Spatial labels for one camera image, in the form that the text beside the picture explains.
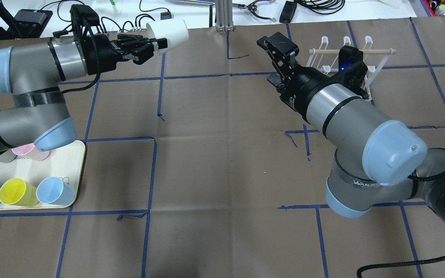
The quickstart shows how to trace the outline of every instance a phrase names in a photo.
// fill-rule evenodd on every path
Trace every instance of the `table surface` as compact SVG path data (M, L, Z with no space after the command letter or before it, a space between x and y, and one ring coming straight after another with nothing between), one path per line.
M392 8L378 0L346 0L344 8L331 15L318 15L311 12L300 5L297 7L293 23L298 22L323 22L323 21L341 21L341 20L363 20L363 19L379 19L379 18L408 18L418 16L426 16L422 11L415 13L413 7L420 6L422 0L404 0L399 8ZM5 0L3 1L7 10L14 16L20 9L39 9L44 3L51 3L51 0L21 1L21 0ZM90 5L99 16L110 17L117 21L120 26L127 21L134 21L135 16L141 14L138 9L138 0L116 0L116 5L111 5L109 0L83 0L86 5ZM249 4L252 0L234 0L235 3ZM274 17L279 19L285 0L277 0L272 4L259 4L259 14L266 17ZM77 2L67 2L60 8L60 15L64 19L69 19L69 7ZM167 7L174 17L182 18L186 21L189 28L203 28L209 26L209 7L206 5L192 5L176 0L143 0L142 9L149 10L156 7ZM61 21L56 15L57 5L46 7L54 12L53 17L44 30L42 37L51 37L56 30L62 30L69 23ZM161 11L150 12L155 19L159 19ZM142 20L142 25L149 19ZM246 10L233 9L233 21L235 26L238 25L277 25L268 20L258 19L252 16ZM118 31L118 27L109 20L105 20L104 24L108 31ZM0 19L0 26L7 28L6 23Z
M0 212L0 277L351 278L365 264L445 255L445 223L422 200L358 219L328 208L335 147L265 80L274 69L255 42L275 32L302 50L322 35L331 48L370 35L397 49L374 104L445 146L445 17L191 29L179 48L65 94L88 148L79 196L69 209ZM12 106L0 93L0 109ZM445 262L365 277L445 277Z

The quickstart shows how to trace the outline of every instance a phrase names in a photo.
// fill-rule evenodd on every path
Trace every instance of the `tray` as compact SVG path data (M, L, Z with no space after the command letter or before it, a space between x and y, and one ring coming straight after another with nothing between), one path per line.
M85 144L74 141L64 147L51 150L49 156L42 161L35 161L23 156L17 156L10 163L0 163L0 188L11 178L21 178L37 187L49 176L58 176L75 189L73 201L65 206L38 203L33 207L12 206L0 204L0 210L15 209L48 209L66 208L75 202L78 193L82 166L85 158Z

